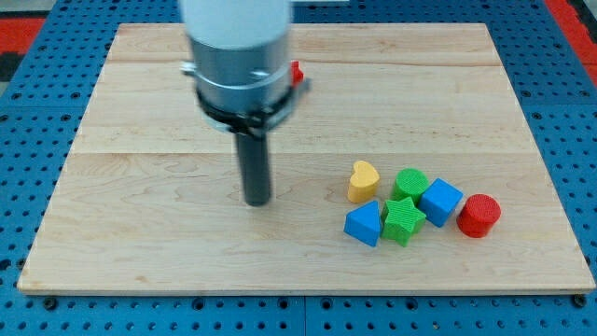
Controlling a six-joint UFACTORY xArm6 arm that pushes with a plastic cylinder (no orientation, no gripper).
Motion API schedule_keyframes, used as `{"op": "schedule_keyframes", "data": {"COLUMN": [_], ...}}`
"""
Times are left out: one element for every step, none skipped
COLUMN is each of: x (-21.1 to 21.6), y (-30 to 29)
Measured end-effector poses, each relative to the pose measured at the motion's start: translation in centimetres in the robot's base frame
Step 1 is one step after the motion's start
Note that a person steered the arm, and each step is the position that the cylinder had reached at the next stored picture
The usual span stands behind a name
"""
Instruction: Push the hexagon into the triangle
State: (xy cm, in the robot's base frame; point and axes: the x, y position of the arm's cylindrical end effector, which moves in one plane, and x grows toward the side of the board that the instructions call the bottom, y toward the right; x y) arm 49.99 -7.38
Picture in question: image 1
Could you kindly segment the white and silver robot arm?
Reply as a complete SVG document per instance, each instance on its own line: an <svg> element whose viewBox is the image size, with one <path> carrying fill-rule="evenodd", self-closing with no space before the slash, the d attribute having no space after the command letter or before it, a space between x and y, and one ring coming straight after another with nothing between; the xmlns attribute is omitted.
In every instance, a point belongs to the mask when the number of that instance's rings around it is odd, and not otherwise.
<svg viewBox="0 0 597 336"><path fill-rule="evenodd" d="M263 138L307 90L290 58L285 0L180 0L201 109L217 129Z"/></svg>

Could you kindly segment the red block behind arm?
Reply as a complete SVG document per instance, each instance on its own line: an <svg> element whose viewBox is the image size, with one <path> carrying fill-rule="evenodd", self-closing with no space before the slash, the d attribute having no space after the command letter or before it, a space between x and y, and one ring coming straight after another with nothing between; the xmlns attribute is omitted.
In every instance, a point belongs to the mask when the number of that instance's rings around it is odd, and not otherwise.
<svg viewBox="0 0 597 336"><path fill-rule="evenodd" d="M291 70L291 85L293 87L297 87L303 80L304 74L300 69L299 61L293 60L290 62L290 70Z"/></svg>

